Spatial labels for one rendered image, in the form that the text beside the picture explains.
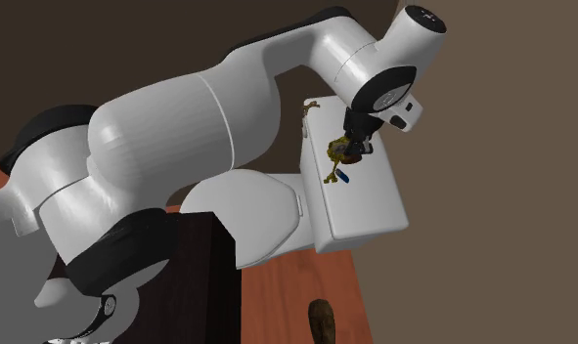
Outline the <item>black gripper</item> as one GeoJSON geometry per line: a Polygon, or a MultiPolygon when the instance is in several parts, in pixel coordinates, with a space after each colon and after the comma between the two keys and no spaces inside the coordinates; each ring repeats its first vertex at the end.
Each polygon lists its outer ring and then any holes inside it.
{"type": "Polygon", "coordinates": [[[344,150],[344,156],[360,156],[361,143],[363,145],[363,154],[371,154],[373,145],[371,144],[372,135],[384,124],[382,119],[371,116],[367,113],[361,113],[347,108],[345,110],[343,130],[344,136],[349,140],[344,150]]]}

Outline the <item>yellow twig-shaped figure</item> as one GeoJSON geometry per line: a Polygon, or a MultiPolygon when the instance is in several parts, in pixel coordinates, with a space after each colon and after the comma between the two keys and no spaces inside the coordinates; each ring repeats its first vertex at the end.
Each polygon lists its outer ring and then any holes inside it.
{"type": "Polygon", "coordinates": [[[350,140],[344,136],[335,139],[329,143],[327,149],[327,156],[333,163],[333,169],[331,173],[323,180],[325,184],[337,182],[336,169],[340,162],[343,162],[344,160],[347,159],[345,151],[349,143],[350,140]]]}

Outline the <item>tan twisted figure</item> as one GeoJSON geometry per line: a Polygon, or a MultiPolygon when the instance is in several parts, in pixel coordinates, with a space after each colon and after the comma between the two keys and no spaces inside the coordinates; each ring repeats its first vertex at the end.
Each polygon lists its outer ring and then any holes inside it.
{"type": "Polygon", "coordinates": [[[308,111],[310,108],[319,108],[320,105],[318,104],[317,101],[312,101],[310,103],[308,103],[307,105],[303,105],[302,106],[302,137],[305,139],[308,137],[308,129],[307,129],[307,115],[308,115],[308,111]]]}

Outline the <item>brown oval wooden object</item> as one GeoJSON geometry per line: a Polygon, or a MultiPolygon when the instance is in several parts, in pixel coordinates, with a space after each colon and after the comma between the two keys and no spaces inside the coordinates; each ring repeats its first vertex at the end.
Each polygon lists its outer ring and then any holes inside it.
{"type": "Polygon", "coordinates": [[[326,299],[315,299],[308,305],[308,321],[314,344],[335,344],[333,308],[326,299]]]}

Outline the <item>dark robot stand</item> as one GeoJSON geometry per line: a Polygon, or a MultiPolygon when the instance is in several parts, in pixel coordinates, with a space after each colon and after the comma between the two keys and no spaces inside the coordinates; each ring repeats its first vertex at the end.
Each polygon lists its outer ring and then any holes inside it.
{"type": "Polygon", "coordinates": [[[172,213],[177,249],[139,288],[139,312],[112,344],[241,344],[242,271],[211,212],[172,213]]]}

